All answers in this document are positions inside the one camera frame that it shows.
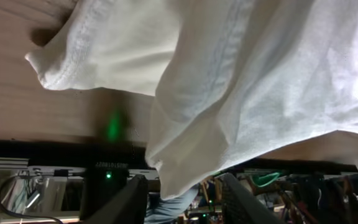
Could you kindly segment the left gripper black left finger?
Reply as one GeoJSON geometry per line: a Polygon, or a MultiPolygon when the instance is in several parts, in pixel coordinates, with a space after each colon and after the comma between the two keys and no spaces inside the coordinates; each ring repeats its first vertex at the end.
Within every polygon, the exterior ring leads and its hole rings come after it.
{"type": "Polygon", "coordinates": [[[143,224],[148,181],[135,175],[110,201],[84,219],[85,224],[143,224]]]}

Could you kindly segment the white printed t-shirt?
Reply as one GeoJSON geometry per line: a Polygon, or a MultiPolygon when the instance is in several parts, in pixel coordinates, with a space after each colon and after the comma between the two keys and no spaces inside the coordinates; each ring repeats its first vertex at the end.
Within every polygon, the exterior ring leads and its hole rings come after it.
{"type": "Polygon", "coordinates": [[[164,199],[334,131],[358,134],[358,1],[80,1],[26,59],[49,90],[153,97],[164,199]]]}

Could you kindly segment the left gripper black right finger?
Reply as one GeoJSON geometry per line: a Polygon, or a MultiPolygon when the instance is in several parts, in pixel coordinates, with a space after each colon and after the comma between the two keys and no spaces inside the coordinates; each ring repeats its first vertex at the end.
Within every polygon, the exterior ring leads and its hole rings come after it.
{"type": "Polygon", "coordinates": [[[284,224],[260,203],[232,174],[220,176],[225,224],[284,224]]]}

